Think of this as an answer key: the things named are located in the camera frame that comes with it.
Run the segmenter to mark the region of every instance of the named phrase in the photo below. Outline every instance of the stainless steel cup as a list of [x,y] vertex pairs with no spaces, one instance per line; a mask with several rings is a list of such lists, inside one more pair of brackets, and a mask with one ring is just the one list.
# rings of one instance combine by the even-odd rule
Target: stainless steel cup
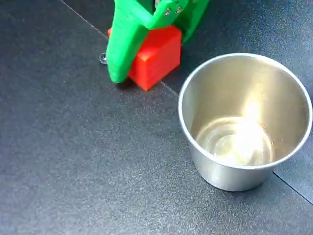
[[222,55],[200,65],[185,81],[178,109],[198,172],[227,191],[264,182],[312,127],[312,104],[299,79],[255,54]]

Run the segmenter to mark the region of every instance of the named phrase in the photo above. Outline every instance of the screw head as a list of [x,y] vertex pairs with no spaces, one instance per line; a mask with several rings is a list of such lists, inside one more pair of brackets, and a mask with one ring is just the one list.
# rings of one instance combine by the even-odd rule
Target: screw head
[[178,13],[180,13],[180,12],[181,12],[181,10],[182,10],[182,7],[181,7],[181,6],[179,6],[179,7],[177,8],[177,10],[175,11],[175,13],[176,13],[176,14],[178,14]]
[[166,11],[164,12],[165,16],[168,16],[171,13],[171,9],[167,8]]
[[108,62],[107,62],[107,58],[106,58],[106,54],[105,53],[102,53],[100,56],[99,56],[99,62],[103,65],[107,65]]

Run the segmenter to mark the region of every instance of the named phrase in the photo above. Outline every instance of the green robotic gripper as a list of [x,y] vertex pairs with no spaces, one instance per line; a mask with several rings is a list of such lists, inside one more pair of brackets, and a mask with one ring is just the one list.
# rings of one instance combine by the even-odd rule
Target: green robotic gripper
[[126,80],[132,62],[152,29],[174,24],[185,43],[195,31],[209,0],[114,0],[115,11],[106,63],[113,83]]

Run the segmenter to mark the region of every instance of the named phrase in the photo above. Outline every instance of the metal screw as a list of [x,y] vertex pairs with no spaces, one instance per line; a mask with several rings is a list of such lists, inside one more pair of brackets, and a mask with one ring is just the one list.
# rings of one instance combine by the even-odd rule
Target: metal screw
[[164,15],[165,16],[168,16],[169,14],[171,13],[171,9],[170,8],[167,8]]
[[179,6],[179,7],[177,8],[177,10],[175,11],[175,13],[176,13],[176,14],[178,14],[178,13],[180,13],[180,12],[181,12],[181,10],[182,10],[182,7],[181,7],[181,6]]
[[105,52],[103,52],[100,56],[99,56],[99,62],[103,65],[107,65],[107,58],[106,58],[106,54]]

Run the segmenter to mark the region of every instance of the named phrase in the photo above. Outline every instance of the table surface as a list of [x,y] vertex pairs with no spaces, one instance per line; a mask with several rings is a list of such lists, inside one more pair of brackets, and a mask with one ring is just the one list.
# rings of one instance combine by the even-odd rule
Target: table surface
[[144,92],[98,63],[112,1],[0,1],[0,234],[313,233],[313,137],[257,189],[206,183],[177,118],[179,91],[227,52],[270,56],[313,92],[313,9],[212,0],[182,64]]

